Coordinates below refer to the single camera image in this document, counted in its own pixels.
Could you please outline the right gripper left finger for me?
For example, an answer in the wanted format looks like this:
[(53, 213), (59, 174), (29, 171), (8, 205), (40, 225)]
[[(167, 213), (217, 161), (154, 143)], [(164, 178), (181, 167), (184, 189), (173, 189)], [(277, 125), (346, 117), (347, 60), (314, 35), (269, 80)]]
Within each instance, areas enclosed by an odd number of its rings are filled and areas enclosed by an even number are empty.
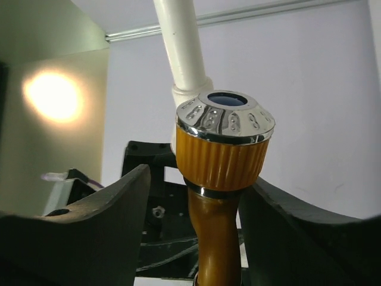
[(141, 164), (48, 216), (1, 213), (2, 285), (133, 285), (151, 175)]

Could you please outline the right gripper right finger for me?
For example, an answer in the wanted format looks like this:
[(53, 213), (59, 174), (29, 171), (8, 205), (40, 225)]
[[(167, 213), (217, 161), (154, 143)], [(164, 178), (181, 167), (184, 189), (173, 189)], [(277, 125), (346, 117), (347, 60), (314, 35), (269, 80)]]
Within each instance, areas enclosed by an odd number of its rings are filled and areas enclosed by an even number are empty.
[(239, 216), (252, 285), (380, 284), (380, 216), (321, 209), (263, 179)]

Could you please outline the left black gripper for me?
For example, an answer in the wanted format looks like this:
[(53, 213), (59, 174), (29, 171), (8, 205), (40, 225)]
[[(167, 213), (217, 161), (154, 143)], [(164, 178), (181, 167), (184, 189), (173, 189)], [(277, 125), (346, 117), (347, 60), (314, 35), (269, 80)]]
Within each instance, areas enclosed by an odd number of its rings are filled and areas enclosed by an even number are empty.
[(189, 217), (187, 187), (165, 181), (165, 169), (177, 167), (170, 144), (130, 141), (122, 174), (140, 164), (149, 166), (151, 185), (136, 274), (192, 279), (198, 270), (198, 239)]

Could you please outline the gold faucet with chrome knob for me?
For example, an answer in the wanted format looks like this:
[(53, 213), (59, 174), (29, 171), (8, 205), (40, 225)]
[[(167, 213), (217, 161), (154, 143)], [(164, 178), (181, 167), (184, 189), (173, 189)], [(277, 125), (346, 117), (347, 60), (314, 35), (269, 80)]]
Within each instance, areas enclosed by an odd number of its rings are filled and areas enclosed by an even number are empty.
[(195, 285), (241, 285), (236, 215), (263, 168), (275, 125), (255, 99), (232, 91), (201, 93), (178, 106), (176, 163), (198, 238)]

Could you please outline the white PVC pipe frame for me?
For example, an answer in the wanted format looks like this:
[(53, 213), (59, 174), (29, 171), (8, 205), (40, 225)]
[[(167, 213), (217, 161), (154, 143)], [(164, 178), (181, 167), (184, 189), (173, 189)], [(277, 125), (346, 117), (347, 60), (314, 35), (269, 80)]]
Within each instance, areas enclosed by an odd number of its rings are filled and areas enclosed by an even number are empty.
[(193, 125), (206, 108), (198, 99), (212, 91), (206, 75), (193, 1), (154, 1), (165, 50), (173, 75), (176, 117)]

